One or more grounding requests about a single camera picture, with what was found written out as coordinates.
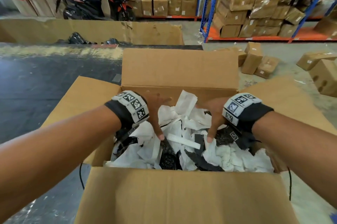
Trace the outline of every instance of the large open cardboard bin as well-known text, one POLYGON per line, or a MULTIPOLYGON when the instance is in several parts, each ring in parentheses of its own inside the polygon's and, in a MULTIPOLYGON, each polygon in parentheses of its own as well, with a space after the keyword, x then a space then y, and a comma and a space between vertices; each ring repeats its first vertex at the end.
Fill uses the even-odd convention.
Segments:
MULTIPOLYGON (((78 77, 43 126, 100 106, 125 89, 159 92, 174 105, 181 90, 204 102, 235 94, 238 82, 238 57, 228 51, 125 49, 121 86, 78 77)), ((243 91, 286 116, 337 134, 291 77, 243 91)), ((277 173, 102 167, 112 147, 108 138, 86 159, 92 167, 75 223, 298 223, 277 173)), ((273 164, 277 171, 278 163, 273 164)))
POLYGON ((52 19, 0 20, 0 42, 53 44, 78 32, 85 40, 98 44, 110 38, 133 44, 183 45, 181 26, 157 22, 89 21, 52 19))

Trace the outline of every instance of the person's left hand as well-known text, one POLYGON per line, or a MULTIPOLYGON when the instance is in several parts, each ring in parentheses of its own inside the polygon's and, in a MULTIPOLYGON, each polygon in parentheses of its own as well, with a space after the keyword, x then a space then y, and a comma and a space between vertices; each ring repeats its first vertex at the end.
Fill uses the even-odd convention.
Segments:
POLYGON ((171 98, 165 98, 160 96, 159 93, 153 94, 150 92, 143 93, 142 96, 146 99, 149 109, 149 119, 147 121, 152 125, 154 133, 157 135, 158 139, 162 141, 165 137, 159 126, 158 110, 161 105, 167 105, 171 98))

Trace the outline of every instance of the red motorcycle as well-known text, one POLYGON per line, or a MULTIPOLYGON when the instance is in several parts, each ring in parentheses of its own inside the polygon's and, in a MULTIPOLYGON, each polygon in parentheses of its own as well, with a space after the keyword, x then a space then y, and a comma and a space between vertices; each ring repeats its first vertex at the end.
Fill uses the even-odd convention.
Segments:
POLYGON ((118 21, 135 21, 136 16, 132 11, 132 6, 128 0, 109 0, 111 18, 118 21))

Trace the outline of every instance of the forearm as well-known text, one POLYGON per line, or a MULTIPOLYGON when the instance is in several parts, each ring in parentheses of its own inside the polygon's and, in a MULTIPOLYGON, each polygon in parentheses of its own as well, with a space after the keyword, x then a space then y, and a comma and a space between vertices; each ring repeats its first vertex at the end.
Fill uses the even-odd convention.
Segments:
POLYGON ((337 136, 276 112, 255 122, 253 134, 306 184, 337 207, 337 136))
POLYGON ((0 146, 0 222, 55 186, 121 127, 105 106, 0 146))

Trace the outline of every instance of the black cable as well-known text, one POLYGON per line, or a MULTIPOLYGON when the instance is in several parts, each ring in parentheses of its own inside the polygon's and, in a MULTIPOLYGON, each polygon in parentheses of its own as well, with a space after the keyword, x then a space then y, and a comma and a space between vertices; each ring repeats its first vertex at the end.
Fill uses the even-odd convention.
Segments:
POLYGON ((290 172, 289 167, 288 168, 288 172, 289 172, 289 201, 292 200, 292 173, 290 172))
POLYGON ((81 171, 82 171, 82 164, 83 163, 80 164, 80 181, 81 181, 81 184, 82 184, 82 188, 84 190, 84 183, 83 183, 83 180, 82 180, 82 173, 81 173, 81 171))

